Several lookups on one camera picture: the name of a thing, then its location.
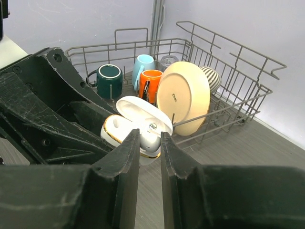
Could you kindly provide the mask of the white earbud charging case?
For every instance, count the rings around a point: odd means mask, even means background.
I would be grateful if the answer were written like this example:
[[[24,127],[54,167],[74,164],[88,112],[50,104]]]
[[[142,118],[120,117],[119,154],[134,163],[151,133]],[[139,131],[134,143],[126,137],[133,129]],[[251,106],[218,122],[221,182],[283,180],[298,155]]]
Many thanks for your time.
[[[118,114],[106,118],[101,128],[101,138],[112,146],[119,146],[133,129],[140,130],[140,165],[146,166],[161,155],[161,133],[173,134],[169,117],[149,102],[125,96],[116,103]]]

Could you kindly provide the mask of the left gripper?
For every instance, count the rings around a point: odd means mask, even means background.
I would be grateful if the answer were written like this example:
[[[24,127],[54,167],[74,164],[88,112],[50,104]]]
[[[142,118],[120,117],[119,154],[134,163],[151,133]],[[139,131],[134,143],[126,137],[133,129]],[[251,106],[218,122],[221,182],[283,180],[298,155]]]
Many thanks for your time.
[[[95,163],[113,146],[89,130],[116,113],[59,47],[0,71],[0,136],[31,164]]]

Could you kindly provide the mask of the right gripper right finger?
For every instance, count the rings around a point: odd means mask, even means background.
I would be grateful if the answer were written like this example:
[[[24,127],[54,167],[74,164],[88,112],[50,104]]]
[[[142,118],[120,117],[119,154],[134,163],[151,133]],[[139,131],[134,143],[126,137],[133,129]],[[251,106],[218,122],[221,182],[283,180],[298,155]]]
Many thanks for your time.
[[[305,172],[283,166],[203,165],[161,134],[167,229],[302,229]]]

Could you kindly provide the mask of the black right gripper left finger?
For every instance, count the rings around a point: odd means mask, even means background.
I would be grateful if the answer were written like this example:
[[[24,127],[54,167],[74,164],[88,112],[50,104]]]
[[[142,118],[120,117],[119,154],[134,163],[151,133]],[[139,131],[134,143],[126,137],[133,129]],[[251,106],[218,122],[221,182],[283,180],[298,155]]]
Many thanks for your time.
[[[2,166],[1,228],[134,228],[139,146],[134,129],[92,165]]]

